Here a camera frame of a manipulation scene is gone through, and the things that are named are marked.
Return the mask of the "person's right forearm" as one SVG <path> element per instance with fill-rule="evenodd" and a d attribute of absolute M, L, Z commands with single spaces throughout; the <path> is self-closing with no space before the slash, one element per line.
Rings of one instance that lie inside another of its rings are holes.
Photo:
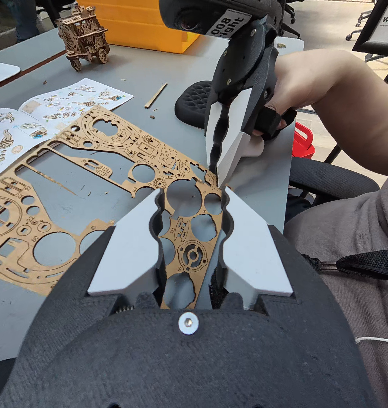
<path fill-rule="evenodd" d="M 335 49 L 307 52 L 307 67 L 327 93 L 310 97 L 323 125 L 365 169 L 388 176 L 388 85 L 356 55 Z"/>

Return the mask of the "assembled wooden model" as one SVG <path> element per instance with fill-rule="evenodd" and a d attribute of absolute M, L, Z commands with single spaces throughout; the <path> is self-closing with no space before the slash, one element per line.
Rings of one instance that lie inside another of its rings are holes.
<path fill-rule="evenodd" d="M 110 47 L 105 32 L 108 29 L 99 23 L 95 7 L 76 5 L 70 17 L 59 18 L 55 23 L 65 44 L 66 58 L 73 69 L 81 71 L 80 59 L 92 62 L 96 57 L 101 64 L 107 63 Z"/>

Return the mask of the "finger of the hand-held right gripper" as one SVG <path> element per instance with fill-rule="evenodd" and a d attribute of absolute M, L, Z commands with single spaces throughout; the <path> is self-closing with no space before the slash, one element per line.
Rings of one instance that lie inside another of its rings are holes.
<path fill-rule="evenodd" d="M 263 152 L 264 141 L 251 141 L 251 130 L 241 130 L 244 115 L 252 89 L 245 89 L 232 101 L 228 112 L 228 129 L 222 141 L 220 157 L 217 161 L 217 183 L 222 186 L 229 180 L 242 156 L 251 157 Z"/>
<path fill-rule="evenodd" d="M 205 131 L 208 169 L 218 179 L 217 163 L 222 153 L 222 142 L 229 126 L 229 108 L 217 101 L 211 105 Z"/>

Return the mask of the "thin wooden stick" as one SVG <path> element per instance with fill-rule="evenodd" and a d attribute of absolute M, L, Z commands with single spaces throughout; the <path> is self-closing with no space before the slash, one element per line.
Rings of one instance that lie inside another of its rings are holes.
<path fill-rule="evenodd" d="M 167 87 L 168 83 L 166 82 L 165 84 L 162 84 L 160 89 L 152 96 L 152 98 L 144 105 L 145 109 L 149 109 L 152 104 L 156 101 L 156 99 L 159 97 L 159 95 L 162 93 L 162 91 Z"/>

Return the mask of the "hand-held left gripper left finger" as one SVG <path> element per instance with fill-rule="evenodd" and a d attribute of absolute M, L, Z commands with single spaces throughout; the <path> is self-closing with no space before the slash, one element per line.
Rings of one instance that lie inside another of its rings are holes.
<path fill-rule="evenodd" d="M 163 228 L 165 192 L 158 188 L 116 224 L 89 285 L 90 296 L 137 298 L 165 287 L 165 260 L 158 234 Z"/>

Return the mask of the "black quilted wrist rest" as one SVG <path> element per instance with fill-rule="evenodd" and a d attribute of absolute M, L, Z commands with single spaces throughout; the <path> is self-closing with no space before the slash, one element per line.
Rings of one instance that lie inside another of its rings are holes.
<path fill-rule="evenodd" d="M 175 116 L 187 125 L 205 129 L 207 99 L 212 87 L 211 80 L 190 85 L 175 103 Z"/>

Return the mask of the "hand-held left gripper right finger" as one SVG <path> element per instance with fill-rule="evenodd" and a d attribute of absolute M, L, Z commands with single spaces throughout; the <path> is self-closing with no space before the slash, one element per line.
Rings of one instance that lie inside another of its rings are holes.
<path fill-rule="evenodd" d="M 268 223 L 229 187 L 222 189 L 222 229 L 217 264 L 218 287 L 242 297 L 252 310 L 258 295 L 290 297 L 293 288 Z"/>

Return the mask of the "white instruction booklet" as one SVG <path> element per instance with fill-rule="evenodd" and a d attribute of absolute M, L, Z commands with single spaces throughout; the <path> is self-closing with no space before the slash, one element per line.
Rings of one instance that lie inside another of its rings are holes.
<path fill-rule="evenodd" d="M 84 78 L 76 84 L 35 96 L 18 110 L 0 109 L 0 173 L 39 143 L 53 138 L 90 108 L 108 110 L 134 96 Z"/>

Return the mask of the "plywood parts sheet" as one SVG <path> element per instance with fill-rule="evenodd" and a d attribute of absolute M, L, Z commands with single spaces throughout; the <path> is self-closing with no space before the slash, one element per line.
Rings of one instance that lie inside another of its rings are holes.
<path fill-rule="evenodd" d="M 82 241 L 93 232 L 115 225 L 114 220 L 104 222 L 96 218 L 77 235 L 52 221 L 33 185 L 17 175 L 24 168 L 58 184 L 33 166 L 36 160 L 52 153 L 130 193 L 131 198 L 145 188 L 163 189 L 165 211 L 170 216 L 175 213 L 167 198 L 170 186 L 177 181 L 195 181 L 195 196 L 201 198 L 199 210 L 192 216 L 180 215 L 176 220 L 171 217 L 170 227 L 160 235 L 172 242 L 175 249 L 166 266 L 166 276 L 183 272 L 190 275 L 195 295 L 187 308 L 193 309 L 222 226 L 222 213 L 211 213 L 205 203 L 207 196 L 221 199 L 216 175 L 99 106 L 36 147 L 0 174 L 0 279 L 48 295 L 80 257 Z M 75 242 L 74 253 L 66 261 L 44 266 L 36 260 L 34 250 L 41 239 L 54 233 L 69 235 Z"/>

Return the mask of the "black framed sign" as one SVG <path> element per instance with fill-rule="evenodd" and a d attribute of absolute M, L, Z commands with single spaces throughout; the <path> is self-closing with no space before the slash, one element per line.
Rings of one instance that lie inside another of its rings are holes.
<path fill-rule="evenodd" d="M 352 51 L 388 57 L 388 0 L 378 0 Z"/>

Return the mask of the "yellow plastic bin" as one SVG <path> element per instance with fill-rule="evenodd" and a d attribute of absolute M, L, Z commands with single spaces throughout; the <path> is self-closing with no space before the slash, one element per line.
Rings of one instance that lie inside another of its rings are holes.
<path fill-rule="evenodd" d="M 199 34 L 170 29 L 159 12 L 158 0 L 78 0 L 95 7 L 99 23 L 107 28 L 109 44 L 182 54 Z"/>

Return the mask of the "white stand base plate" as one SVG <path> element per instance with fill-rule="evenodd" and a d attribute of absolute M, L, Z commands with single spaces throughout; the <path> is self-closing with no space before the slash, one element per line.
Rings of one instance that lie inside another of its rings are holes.
<path fill-rule="evenodd" d="M 0 62 L 0 83 L 21 72 L 18 66 Z"/>

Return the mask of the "person's right hand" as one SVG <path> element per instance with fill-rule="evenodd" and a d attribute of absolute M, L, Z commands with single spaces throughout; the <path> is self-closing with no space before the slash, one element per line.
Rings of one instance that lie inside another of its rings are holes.
<path fill-rule="evenodd" d="M 329 87 L 319 63 L 321 56 L 320 50 L 279 56 L 273 97 L 265 107 L 283 115 L 290 108 L 302 108 L 323 98 Z"/>

